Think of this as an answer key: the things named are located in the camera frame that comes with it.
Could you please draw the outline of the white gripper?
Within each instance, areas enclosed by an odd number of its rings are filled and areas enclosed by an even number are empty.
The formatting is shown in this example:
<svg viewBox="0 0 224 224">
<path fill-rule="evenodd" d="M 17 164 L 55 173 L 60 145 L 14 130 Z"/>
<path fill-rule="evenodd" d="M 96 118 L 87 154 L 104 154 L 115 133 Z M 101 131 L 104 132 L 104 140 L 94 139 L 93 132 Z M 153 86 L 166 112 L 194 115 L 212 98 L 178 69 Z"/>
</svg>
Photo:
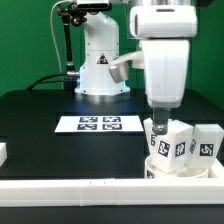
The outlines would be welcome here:
<svg viewBox="0 0 224 224">
<path fill-rule="evenodd" d="M 169 108 L 180 106 L 187 77 L 190 44 L 188 40 L 141 40 L 145 89 L 153 109 L 153 132 L 168 132 Z"/>
</svg>

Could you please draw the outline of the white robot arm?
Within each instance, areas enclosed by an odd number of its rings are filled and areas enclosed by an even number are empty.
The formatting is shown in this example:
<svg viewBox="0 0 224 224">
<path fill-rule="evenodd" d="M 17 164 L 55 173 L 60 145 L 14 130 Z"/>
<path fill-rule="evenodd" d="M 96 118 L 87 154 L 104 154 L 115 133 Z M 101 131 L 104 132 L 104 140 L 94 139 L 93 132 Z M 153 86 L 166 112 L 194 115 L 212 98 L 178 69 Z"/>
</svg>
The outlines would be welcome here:
<svg viewBox="0 0 224 224">
<path fill-rule="evenodd" d="M 197 34 L 196 9 L 215 0 L 127 0 L 129 32 L 139 48 L 123 56 L 99 53 L 116 83 L 128 79 L 128 69 L 142 69 L 147 102 L 153 109 L 153 132 L 168 132 L 170 110 L 181 105 L 188 70 L 189 39 Z"/>
</svg>

